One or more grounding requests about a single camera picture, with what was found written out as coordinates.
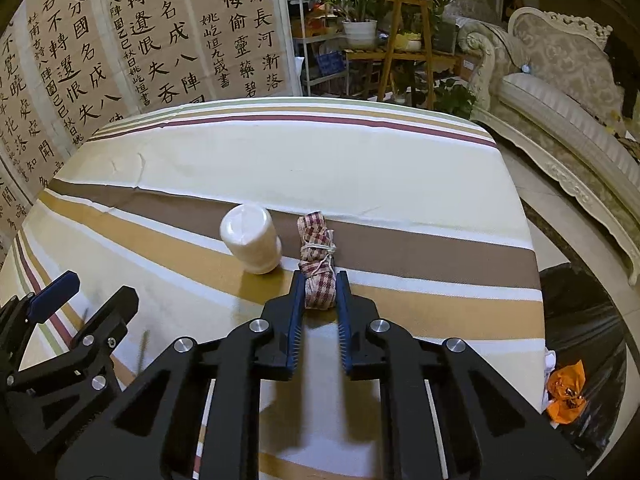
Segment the red stripe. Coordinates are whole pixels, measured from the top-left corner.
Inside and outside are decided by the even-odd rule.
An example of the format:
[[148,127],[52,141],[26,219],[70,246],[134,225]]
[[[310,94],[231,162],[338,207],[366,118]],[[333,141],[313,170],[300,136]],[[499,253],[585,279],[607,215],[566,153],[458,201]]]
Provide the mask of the red stripe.
[[105,135],[102,137],[91,137],[88,140],[114,139],[128,134],[144,132],[153,128],[164,128],[166,126],[189,126],[191,124],[207,124],[207,123],[223,123],[229,121],[307,121],[312,123],[329,123],[329,124],[359,124],[361,126],[370,126],[372,128],[391,128],[392,130],[402,130],[405,132],[414,132],[418,134],[427,134],[435,137],[446,137],[447,139],[464,140],[475,144],[483,144],[495,148],[495,142],[492,139],[481,137],[472,137],[465,134],[454,132],[443,132],[441,130],[432,130],[423,126],[415,126],[413,124],[390,123],[387,121],[371,121],[368,119],[356,119],[351,117],[326,117],[326,116],[302,116],[302,115],[246,115],[233,117],[209,117],[202,119],[192,119],[185,121],[172,121],[170,123],[151,124],[149,126],[140,126],[133,130],[119,132],[116,134]]
[[[27,259],[24,257],[24,253],[22,252],[22,245],[20,244],[20,238],[17,235],[15,237],[15,245],[16,247],[18,247],[18,254],[20,254],[20,261],[22,262],[22,266],[24,267],[24,272],[27,274],[27,278],[31,282],[31,286],[33,287],[33,290],[35,291],[35,293],[39,294],[42,288],[40,287],[38,280],[36,280],[36,277],[33,274],[33,271],[30,269],[30,267],[27,264]],[[53,327],[58,332],[58,334],[60,334],[62,341],[65,342],[65,345],[68,348],[69,345],[71,345],[72,337],[69,331],[66,329],[66,326],[64,326],[64,324],[60,321],[60,318],[58,317],[57,314],[54,314],[53,316],[51,316],[49,320],[53,325]]]

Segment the tablecloth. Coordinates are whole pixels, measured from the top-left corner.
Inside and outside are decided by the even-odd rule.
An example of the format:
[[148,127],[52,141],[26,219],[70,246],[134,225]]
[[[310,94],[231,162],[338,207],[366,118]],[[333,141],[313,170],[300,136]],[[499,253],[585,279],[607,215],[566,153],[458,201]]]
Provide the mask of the tablecloth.
[[[238,203],[270,209],[282,265],[242,272],[220,240]],[[185,105],[100,130],[44,190],[0,271],[0,300],[67,269],[81,290],[28,352],[65,351],[120,286],[140,297],[114,352],[129,384],[174,339],[224,337],[285,294],[298,216],[320,210],[355,294],[415,336],[464,338],[534,407],[544,374],[542,294],[527,221],[479,126],[395,105],[263,98]],[[335,313],[308,313],[290,383],[263,382],[261,478],[380,478],[374,382],[340,367]]]

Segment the floor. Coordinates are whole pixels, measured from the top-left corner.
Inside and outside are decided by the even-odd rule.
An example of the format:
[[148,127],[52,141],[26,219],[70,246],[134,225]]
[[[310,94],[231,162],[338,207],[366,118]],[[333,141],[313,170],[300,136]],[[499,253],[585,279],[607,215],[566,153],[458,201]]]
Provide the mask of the floor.
[[[519,153],[505,146],[500,151],[521,199],[542,216],[592,270],[628,326],[630,337],[627,341],[625,394],[606,455],[640,406],[640,287],[629,286],[622,258],[572,200],[563,196],[545,176],[526,164]],[[531,222],[529,226],[540,270],[568,261],[540,229]]]

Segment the ornate sofa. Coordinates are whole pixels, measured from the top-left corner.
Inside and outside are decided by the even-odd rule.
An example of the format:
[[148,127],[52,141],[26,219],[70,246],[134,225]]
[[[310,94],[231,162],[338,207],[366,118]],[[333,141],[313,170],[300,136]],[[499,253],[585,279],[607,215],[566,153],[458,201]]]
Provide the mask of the ornate sofa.
[[640,166],[614,135],[624,136],[625,126],[622,90],[603,52],[611,32],[589,18],[525,7],[508,31],[466,23],[458,43],[482,55],[469,82],[478,98],[472,119],[522,149],[606,227],[628,256],[635,285]]

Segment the checkered cloth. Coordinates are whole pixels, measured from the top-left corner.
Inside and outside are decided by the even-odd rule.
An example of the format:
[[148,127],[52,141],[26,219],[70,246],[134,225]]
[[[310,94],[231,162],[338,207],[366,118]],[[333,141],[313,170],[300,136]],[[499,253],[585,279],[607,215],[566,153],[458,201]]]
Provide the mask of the checkered cloth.
[[334,232],[326,228],[317,211],[298,218],[302,240],[300,270],[306,277],[305,307],[327,310],[334,306]]

